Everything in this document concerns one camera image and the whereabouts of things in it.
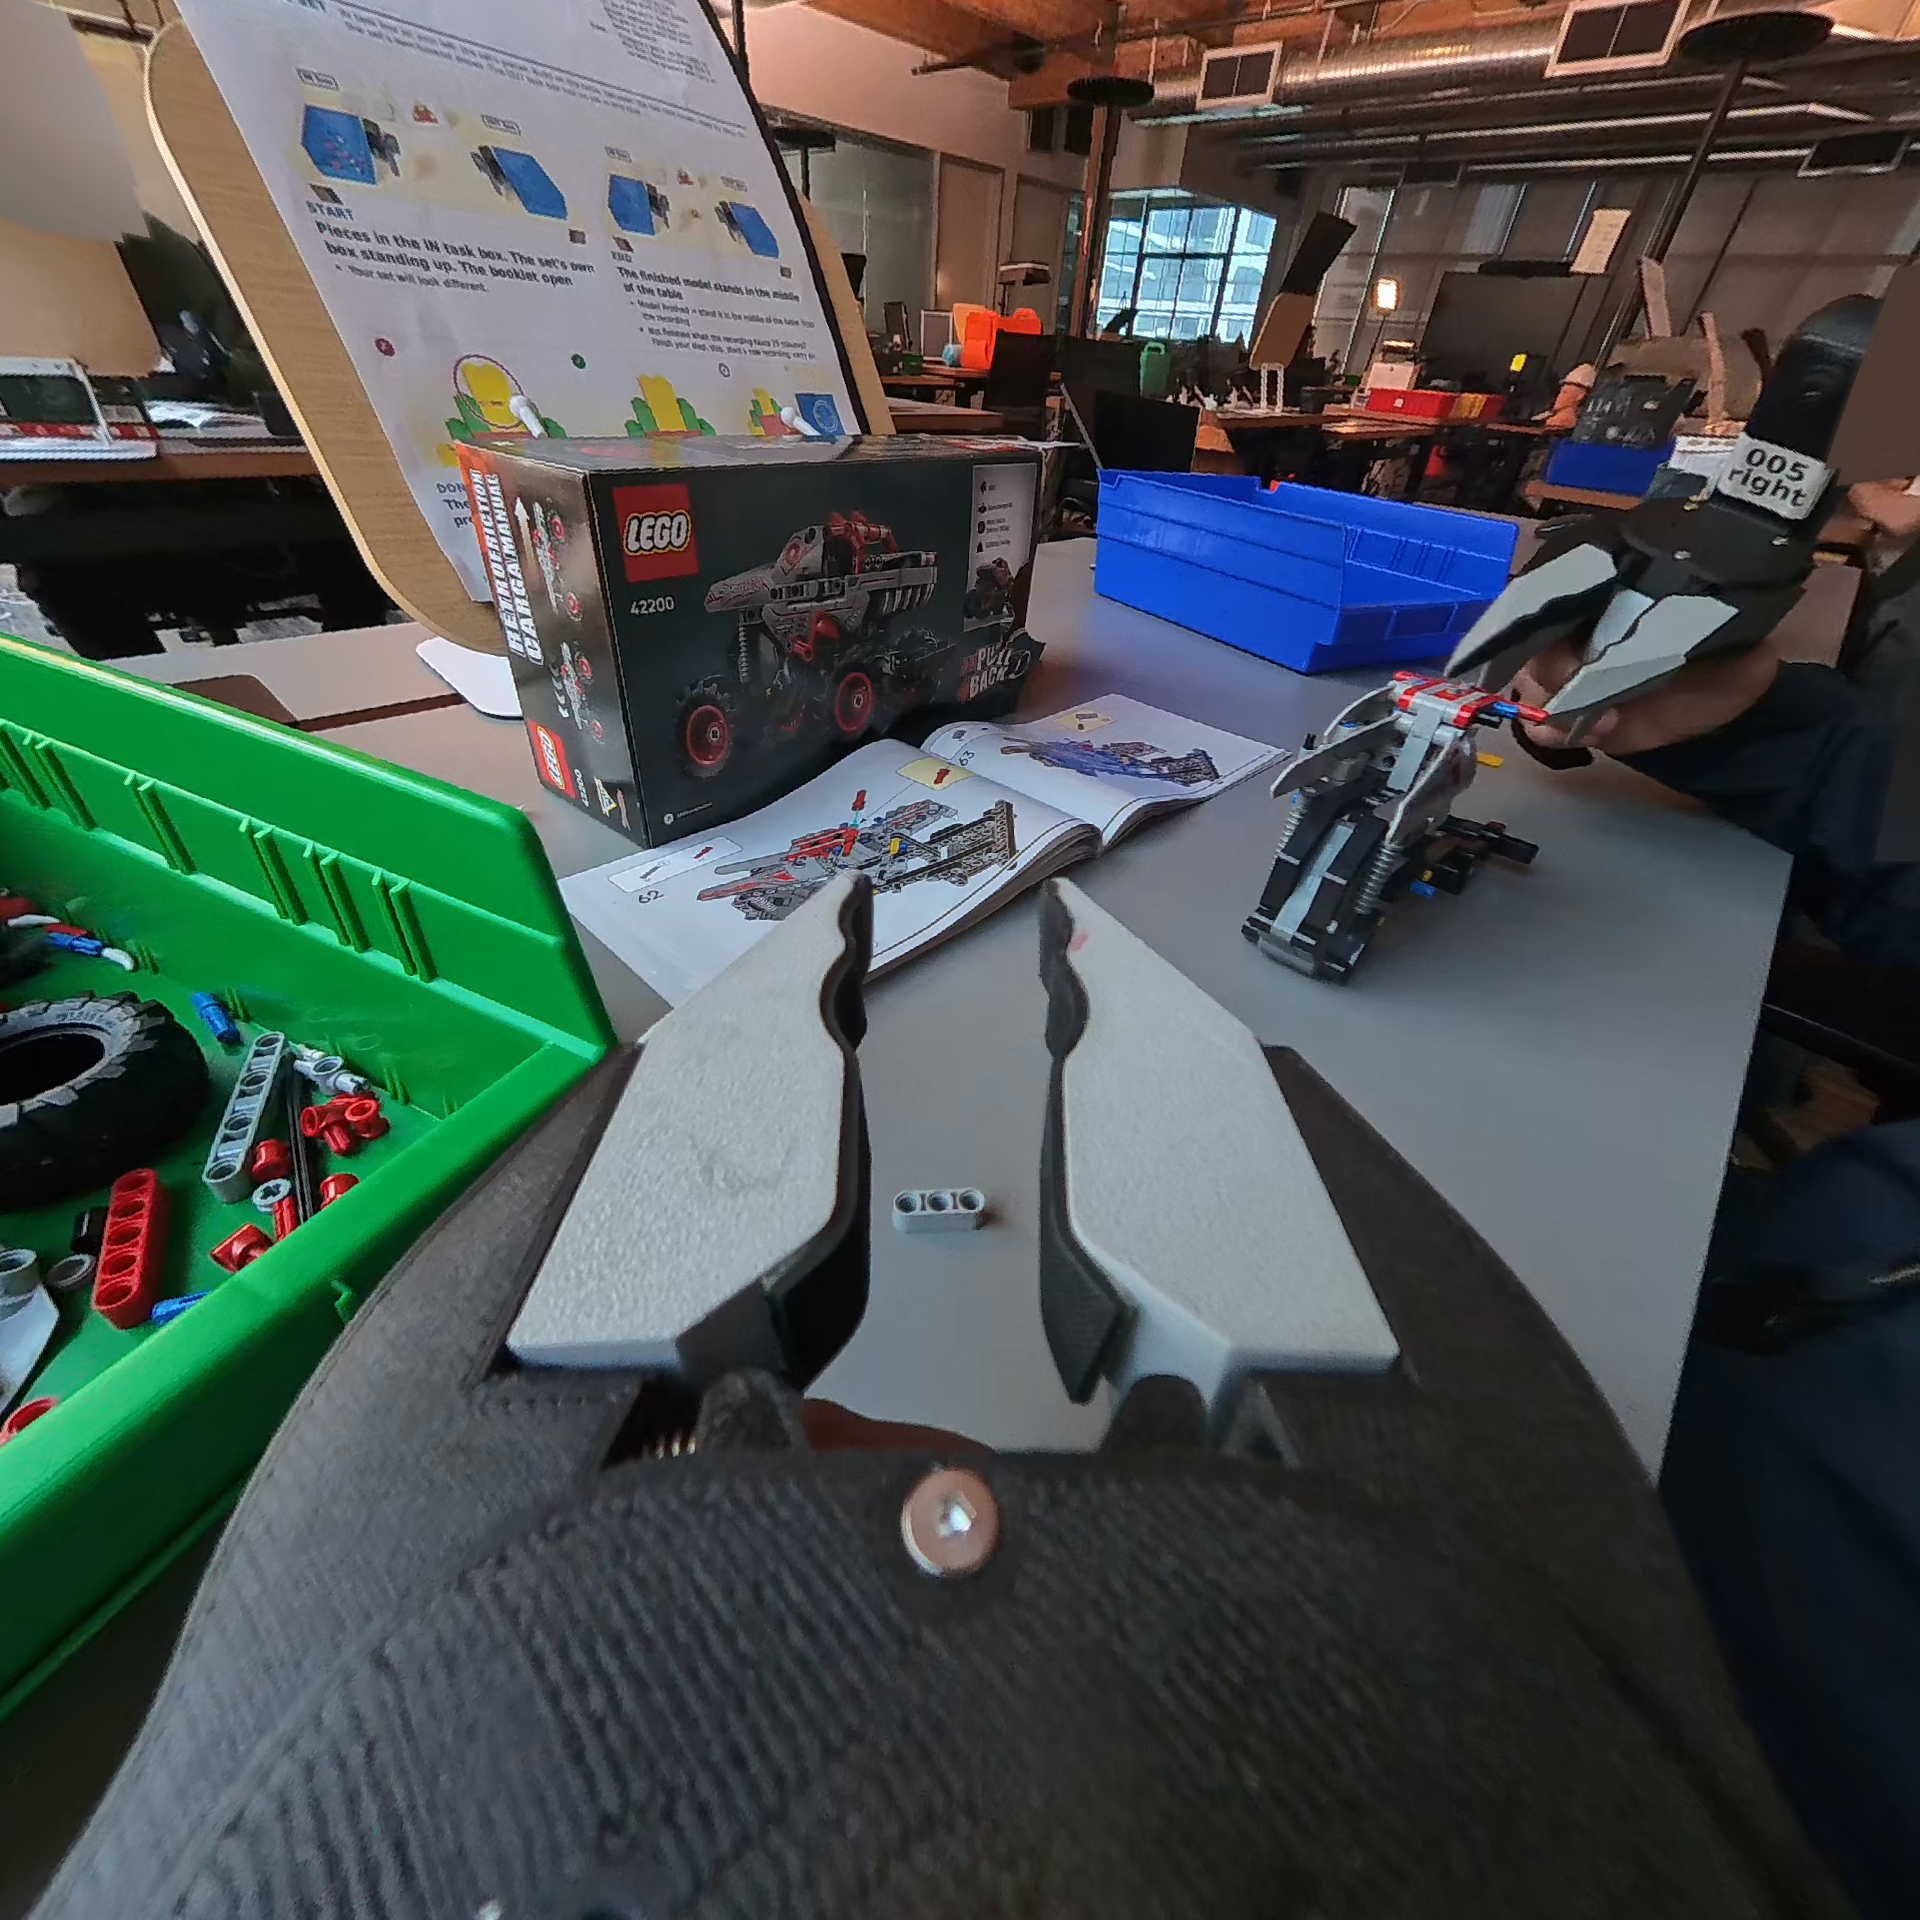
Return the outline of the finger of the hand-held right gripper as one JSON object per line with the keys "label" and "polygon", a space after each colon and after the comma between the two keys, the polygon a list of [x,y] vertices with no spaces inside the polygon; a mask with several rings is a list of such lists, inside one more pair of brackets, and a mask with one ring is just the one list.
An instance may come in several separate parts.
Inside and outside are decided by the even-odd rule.
{"label": "finger of the hand-held right gripper", "polygon": [[1607,544],[1571,544],[1537,559],[1462,635],[1447,680],[1514,682],[1528,662],[1586,632],[1616,588],[1616,553]]}
{"label": "finger of the hand-held right gripper", "polygon": [[1666,684],[1731,625],[1731,607],[1693,593],[1650,599],[1618,590],[1576,656],[1576,675],[1544,708],[1546,724],[1581,737],[1591,721]]}

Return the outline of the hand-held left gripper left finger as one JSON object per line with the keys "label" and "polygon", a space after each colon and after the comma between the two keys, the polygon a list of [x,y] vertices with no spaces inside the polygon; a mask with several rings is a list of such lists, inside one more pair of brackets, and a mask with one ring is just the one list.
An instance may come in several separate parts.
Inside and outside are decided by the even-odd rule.
{"label": "hand-held left gripper left finger", "polygon": [[873,889],[839,876],[658,1022],[507,1332],[521,1366],[811,1385],[871,1286]]}

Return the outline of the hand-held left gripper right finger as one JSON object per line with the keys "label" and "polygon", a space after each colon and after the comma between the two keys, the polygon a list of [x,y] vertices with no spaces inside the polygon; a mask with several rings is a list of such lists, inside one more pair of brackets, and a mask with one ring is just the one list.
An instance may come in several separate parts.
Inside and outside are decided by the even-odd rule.
{"label": "hand-held left gripper right finger", "polygon": [[1297,1380],[1401,1346],[1254,1032],[1067,881],[1040,902],[1040,1322],[1071,1402],[1195,1394],[1230,1454],[1298,1458]]}

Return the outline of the grey black lego truck model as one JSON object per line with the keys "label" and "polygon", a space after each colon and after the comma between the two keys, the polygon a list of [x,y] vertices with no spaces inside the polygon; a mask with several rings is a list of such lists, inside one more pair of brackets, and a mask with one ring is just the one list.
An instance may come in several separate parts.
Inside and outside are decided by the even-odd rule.
{"label": "grey black lego truck model", "polygon": [[1399,672],[1362,692],[1273,782],[1291,804],[1243,940],[1342,980],[1395,902],[1458,896],[1490,857],[1529,867],[1535,843],[1456,817],[1455,802],[1481,767],[1478,730],[1544,721],[1544,708],[1434,675]]}

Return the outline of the person's right forearm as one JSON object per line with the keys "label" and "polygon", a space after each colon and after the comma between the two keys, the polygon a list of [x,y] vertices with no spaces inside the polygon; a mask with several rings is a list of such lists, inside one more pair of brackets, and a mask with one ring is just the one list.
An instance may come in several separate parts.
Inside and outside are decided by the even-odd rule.
{"label": "person's right forearm", "polygon": [[1787,905],[1843,954],[1918,970],[1918,868],[1879,863],[1896,728],[1834,671],[1787,664],[1727,728],[1624,763],[1787,852]]}

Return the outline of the pile of small lego pieces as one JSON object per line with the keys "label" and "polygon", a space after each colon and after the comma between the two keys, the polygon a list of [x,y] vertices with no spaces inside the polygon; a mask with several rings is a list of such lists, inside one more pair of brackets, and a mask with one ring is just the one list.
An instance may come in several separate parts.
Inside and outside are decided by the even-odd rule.
{"label": "pile of small lego pieces", "polygon": [[95,929],[39,912],[29,896],[6,896],[6,1014],[29,1001],[130,992],[162,1003],[199,1043],[208,1099],[195,1122],[151,1167],[170,1193],[167,1266],[151,1319],[134,1331],[93,1310],[93,1273],[105,1227],[110,1184],[38,1209],[6,1209],[6,1438],[53,1411],[62,1378],[75,1377],[86,1337],[114,1344],[157,1332],[199,1306],[215,1283],[235,1278],[295,1225],[355,1188],[353,1159],[377,1146],[393,1114],[384,1096],[346,1058],[289,1038],[290,1070],[278,1139],[255,1153],[253,1195],[225,1204],[201,1172],[225,1114],[235,1067],[269,1026],[247,1020],[238,1000],[184,990],[153,961]]}

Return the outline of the open lego instruction booklet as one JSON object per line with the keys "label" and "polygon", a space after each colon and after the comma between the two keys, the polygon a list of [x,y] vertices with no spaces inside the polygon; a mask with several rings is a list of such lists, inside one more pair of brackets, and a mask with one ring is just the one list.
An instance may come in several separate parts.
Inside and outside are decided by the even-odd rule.
{"label": "open lego instruction booklet", "polygon": [[878,742],[771,807],[568,876],[570,915],[664,1001],[721,976],[845,876],[873,894],[886,974],[1099,857],[1129,831],[1291,758],[1125,695],[1026,722]]}

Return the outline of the long grey lego beam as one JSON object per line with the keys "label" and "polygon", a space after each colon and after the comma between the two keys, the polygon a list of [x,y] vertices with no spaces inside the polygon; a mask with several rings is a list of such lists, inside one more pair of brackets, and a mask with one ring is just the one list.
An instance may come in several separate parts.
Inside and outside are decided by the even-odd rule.
{"label": "long grey lego beam", "polygon": [[250,1169],[262,1142],[279,1136],[289,1070],[290,1051],[282,1032],[257,1035],[235,1067],[201,1172],[208,1193],[225,1204],[247,1200],[259,1184]]}

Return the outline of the black lego set box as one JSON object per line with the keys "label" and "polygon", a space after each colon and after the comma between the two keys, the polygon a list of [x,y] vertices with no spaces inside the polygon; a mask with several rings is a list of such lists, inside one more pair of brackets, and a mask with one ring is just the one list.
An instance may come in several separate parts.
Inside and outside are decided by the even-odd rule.
{"label": "black lego set box", "polygon": [[1007,438],[458,448],[546,794],[641,848],[877,737],[1010,714],[1047,454]]}

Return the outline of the red lego beam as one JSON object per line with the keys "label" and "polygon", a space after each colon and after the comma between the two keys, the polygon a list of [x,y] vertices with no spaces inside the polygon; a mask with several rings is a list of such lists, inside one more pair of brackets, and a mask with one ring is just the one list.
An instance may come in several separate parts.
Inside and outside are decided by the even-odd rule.
{"label": "red lego beam", "polygon": [[170,1195],[153,1169],[120,1175],[93,1273],[93,1310],[120,1331],[144,1327],[167,1266]]}

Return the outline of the black rubber lego tire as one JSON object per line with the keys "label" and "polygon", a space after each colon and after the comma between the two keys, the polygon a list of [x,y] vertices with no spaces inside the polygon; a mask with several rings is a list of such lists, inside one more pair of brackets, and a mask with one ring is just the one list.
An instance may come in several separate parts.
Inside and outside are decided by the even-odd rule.
{"label": "black rubber lego tire", "polygon": [[35,1000],[2,1016],[2,1207],[110,1184],[187,1134],[208,1099],[201,1046],[157,1000]]}

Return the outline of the person's right hand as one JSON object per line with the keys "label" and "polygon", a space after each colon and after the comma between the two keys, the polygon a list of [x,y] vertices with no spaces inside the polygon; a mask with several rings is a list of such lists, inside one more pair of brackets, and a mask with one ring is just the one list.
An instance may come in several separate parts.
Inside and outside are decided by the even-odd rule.
{"label": "person's right hand", "polygon": [[1520,722],[1542,752],[1589,751],[1638,758],[1686,746],[1731,728],[1776,682],[1782,654],[1765,640],[1737,656],[1702,662],[1622,706],[1599,712],[1584,730]]}

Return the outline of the blue plastic bin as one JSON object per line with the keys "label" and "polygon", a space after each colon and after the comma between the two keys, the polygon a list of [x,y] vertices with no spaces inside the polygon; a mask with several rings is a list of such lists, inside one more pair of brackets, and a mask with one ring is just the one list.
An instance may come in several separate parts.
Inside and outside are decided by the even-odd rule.
{"label": "blue plastic bin", "polygon": [[1421,666],[1507,588],[1520,528],[1251,475],[1105,471],[1096,593],[1320,678]]}

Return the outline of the black lamp pole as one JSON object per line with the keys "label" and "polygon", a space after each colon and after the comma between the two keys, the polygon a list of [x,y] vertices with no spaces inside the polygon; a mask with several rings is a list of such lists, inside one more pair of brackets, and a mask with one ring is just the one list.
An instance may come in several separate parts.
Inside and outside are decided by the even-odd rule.
{"label": "black lamp pole", "polygon": [[1658,198],[1638,206],[1624,231],[1622,249],[1607,279],[1607,306],[1589,340],[1591,359],[1605,366],[1635,321],[1647,311],[1641,262],[1665,263],[1693,200],[1707,175],[1746,80],[1774,66],[1810,57],[1834,35],[1834,24],[1816,4],[1801,3],[1694,3],[1679,15],[1672,62],[1706,73],[1713,86],[1707,118],[1686,154],[1674,182]]}
{"label": "black lamp pole", "polygon": [[1094,115],[1089,188],[1073,276],[1073,308],[1065,324],[1065,335],[1073,338],[1086,338],[1096,321],[1103,243],[1113,192],[1121,119],[1128,113],[1152,106],[1155,96],[1157,89],[1152,80],[1128,79],[1113,71],[1073,80],[1067,87],[1067,103],[1077,110],[1086,107]]}

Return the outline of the green plastic bin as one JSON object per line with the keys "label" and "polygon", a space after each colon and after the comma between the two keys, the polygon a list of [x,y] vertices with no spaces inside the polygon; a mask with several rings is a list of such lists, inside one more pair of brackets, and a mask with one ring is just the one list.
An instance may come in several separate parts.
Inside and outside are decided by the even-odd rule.
{"label": "green plastic bin", "polygon": [[367,1075],[355,1188],[6,1438],[6,1712],[238,1498],[357,1306],[611,1024],[511,807],[6,640],[6,896]]}

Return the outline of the large window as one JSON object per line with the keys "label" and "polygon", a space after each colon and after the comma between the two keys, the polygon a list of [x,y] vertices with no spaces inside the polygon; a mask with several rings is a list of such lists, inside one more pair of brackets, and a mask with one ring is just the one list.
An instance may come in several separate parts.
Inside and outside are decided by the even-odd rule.
{"label": "large window", "polygon": [[1280,223],[1183,195],[1111,201],[1096,327],[1174,344],[1248,344]]}

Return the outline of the person's dark blue clothing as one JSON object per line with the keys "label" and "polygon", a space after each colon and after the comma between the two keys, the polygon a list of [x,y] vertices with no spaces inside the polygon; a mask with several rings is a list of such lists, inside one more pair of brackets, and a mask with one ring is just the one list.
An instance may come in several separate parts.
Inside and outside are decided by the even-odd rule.
{"label": "person's dark blue clothing", "polygon": [[1663,1494],[1746,1716],[1864,1915],[1918,1915],[1918,1126],[1731,1172]]}

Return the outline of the printed task instruction sheet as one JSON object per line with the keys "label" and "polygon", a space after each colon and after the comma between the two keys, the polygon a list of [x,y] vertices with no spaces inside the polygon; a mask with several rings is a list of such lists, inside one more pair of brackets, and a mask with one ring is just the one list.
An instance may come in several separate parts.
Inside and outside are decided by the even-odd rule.
{"label": "printed task instruction sheet", "polygon": [[471,602],[458,448],[864,433],[818,258],[695,3],[179,7]]}

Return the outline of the white and red box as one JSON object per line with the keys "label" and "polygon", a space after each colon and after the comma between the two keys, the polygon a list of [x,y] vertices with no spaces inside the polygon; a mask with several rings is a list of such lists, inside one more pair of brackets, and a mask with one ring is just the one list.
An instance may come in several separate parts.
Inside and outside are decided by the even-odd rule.
{"label": "white and red box", "polygon": [[2,356],[2,464],[130,464],[159,448],[139,408],[123,423],[107,417],[81,363]]}

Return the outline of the silver ventilation duct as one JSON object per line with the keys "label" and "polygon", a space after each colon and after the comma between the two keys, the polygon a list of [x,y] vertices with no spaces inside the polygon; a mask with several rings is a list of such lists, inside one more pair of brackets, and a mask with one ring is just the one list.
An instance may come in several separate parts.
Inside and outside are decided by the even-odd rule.
{"label": "silver ventilation duct", "polygon": [[1550,16],[1439,36],[1369,40],[1326,56],[1291,56],[1280,68],[1271,103],[1294,110],[1464,89],[1490,80],[1542,80],[1561,30],[1563,24]]}

